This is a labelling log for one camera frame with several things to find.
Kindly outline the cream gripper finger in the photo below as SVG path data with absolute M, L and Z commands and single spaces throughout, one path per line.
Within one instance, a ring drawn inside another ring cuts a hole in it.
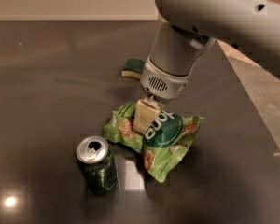
M 147 94 L 144 98 L 138 100 L 136 103 L 133 129 L 140 134 L 144 134 L 162 109 L 163 104 L 154 95 Z

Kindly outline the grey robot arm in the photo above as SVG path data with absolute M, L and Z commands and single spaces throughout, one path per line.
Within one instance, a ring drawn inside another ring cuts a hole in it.
M 280 80 L 280 4 L 267 0 L 155 0 L 164 18 L 140 82 L 133 128 L 144 134 L 219 39 Z

